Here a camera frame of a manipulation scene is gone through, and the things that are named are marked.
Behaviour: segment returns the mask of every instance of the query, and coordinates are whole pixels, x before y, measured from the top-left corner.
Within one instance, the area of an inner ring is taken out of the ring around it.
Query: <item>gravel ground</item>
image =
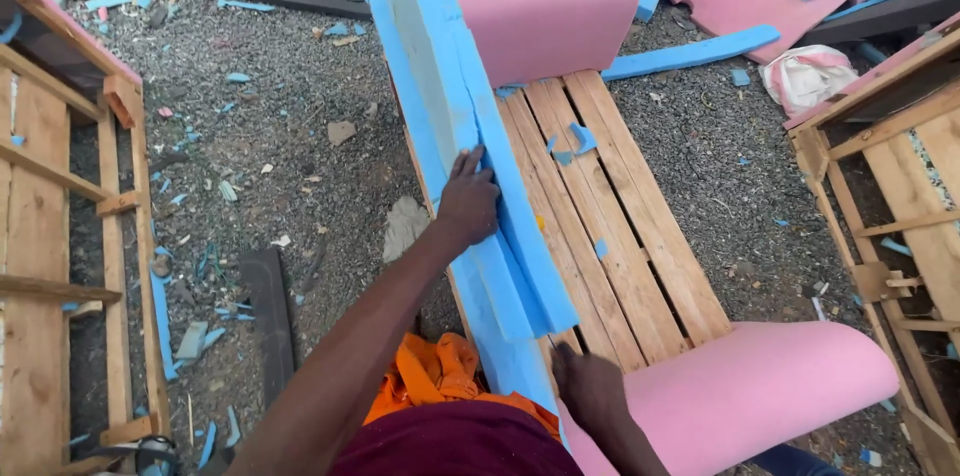
[[[153,1],[154,6],[168,2]],[[237,287],[237,257],[290,239],[282,262],[296,360],[302,362],[383,269],[383,229],[391,205],[402,196],[422,195],[371,22],[358,22],[369,32],[359,40],[336,46],[330,38],[316,39],[311,29],[332,27],[337,17],[177,0],[178,12],[159,28],[148,24],[151,11],[111,10],[109,31],[102,34],[94,14],[69,4],[91,33],[144,77],[150,162],[177,144],[189,155],[162,170],[152,183],[152,198],[158,244],[174,254],[174,276],[182,276],[195,302],[170,295],[174,349],[192,321],[227,331],[169,387],[174,439],[185,472],[193,473],[204,439],[190,443],[188,394],[195,428],[216,421],[221,443],[230,429],[229,405],[244,433],[263,411],[258,333],[251,322],[222,321],[213,311],[245,298]],[[685,28],[687,17],[685,9],[661,4],[650,23],[630,29],[623,52],[703,39]],[[733,86],[732,68],[749,70],[749,87]],[[230,73],[250,80],[229,84]],[[734,58],[622,80],[610,89],[733,320],[816,320],[810,299],[798,292],[821,281],[829,283],[822,300],[827,313],[836,308],[832,319],[866,331],[833,240],[786,142],[783,111],[763,90],[755,64]],[[229,103],[232,108],[222,111]],[[160,117],[164,107],[179,116]],[[327,126],[342,121],[354,124],[356,136],[333,146]],[[192,141],[186,139],[191,132],[199,134]],[[264,171],[268,164],[272,169]],[[121,163],[126,175],[131,168]],[[224,200],[217,189],[221,180],[234,186],[236,202]],[[179,204],[171,202],[183,194]],[[322,233],[326,254],[316,286],[297,305],[293,289]],[[208,269],[197,279],[194,266],[210,244],[217,247],[223,275]],[[128,264],[128,283],[137,279],[136,267]],[[139,308],[131,303],[135,340]],[[446,280],[423,310],[423,329],[434,339],[461,330]],[[137,357],[137,347],[131,350]],[[830,377],[824,379],[829,389]],[[142,399],[142,378],[135,376],[134,384]],[[102,411],[93,410],[90,419]],[[84,432],[78,429],[83,422],[74,422],[75,435]],[[850,474],[919,473],[898,422],[896,415],[872,407],[798,441],[828,460],[834,453],[844,456]],[[860,446],[879,452],[884,467],[859,461]]]

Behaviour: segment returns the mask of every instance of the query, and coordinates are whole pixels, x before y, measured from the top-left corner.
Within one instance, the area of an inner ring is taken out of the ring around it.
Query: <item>maroon shirt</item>
[[[542,423],[491,401],[450,401],[379,417],[360,428],[329,474],[583,476]]]

